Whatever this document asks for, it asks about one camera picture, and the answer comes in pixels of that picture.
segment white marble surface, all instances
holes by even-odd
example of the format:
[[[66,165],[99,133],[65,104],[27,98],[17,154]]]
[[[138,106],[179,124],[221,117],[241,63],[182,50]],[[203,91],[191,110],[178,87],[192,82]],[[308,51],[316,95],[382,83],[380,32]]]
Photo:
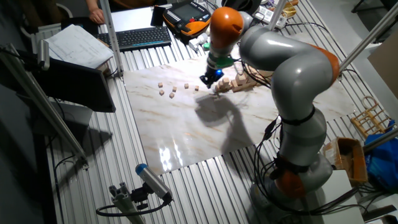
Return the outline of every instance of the white marble surface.
[[[259,142],[277,116],[271,91],[215,95],[200,81],[206,57],[124,73],[124,82],[148,165],[162,174]],[[223,70],[234,79],[233,67]],[[173,86],[177,92],[169,98]],[[314,102],[331,120],[352,113],[354,104],[340,83]]]

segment white paper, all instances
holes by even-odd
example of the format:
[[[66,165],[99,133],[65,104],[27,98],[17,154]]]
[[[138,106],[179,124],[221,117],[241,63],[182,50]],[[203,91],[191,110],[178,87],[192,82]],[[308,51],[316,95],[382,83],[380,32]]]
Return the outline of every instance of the white paper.
[[[152,20],[150,7],[112,13],[115,32],[148,28]]]
[[[98,68],[113,56],[111,49],[80,26],[70,25],[45,41],[50,57],[89,68]]]

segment person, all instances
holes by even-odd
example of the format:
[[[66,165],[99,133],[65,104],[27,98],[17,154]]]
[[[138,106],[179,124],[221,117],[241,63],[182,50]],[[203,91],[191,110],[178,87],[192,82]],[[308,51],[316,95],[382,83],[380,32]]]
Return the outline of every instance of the person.
[[[90,11],[90,20],[96,24],[104,24],[104,12],[98,7],[98,0],[86,0]],[[109,0],[111,12],[134,9],[136,7],[153,6],[155,0]]]

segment computer monitor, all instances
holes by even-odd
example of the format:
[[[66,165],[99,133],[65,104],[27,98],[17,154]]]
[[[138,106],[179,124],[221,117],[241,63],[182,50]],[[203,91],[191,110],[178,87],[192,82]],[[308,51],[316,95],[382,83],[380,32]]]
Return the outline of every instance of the computer monitor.
[[[25,63],[37,64],[37,55],[18,50]],[[93,111],[116,111],[101,71],[50,58],[47,71],[32,71],[47,96],[87,106]]]

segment keyboard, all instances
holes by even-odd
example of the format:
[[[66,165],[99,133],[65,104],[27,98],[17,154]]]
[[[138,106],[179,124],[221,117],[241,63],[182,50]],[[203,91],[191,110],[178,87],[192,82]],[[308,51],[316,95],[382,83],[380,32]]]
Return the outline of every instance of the keyboard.
[[[111,46],[108,34],[96,34],[94,36]],[[116,32],[116,37],[118,38],[120,51],[163,47],[170,45],[172,42],[167,27],[150,27],[121,31]]]

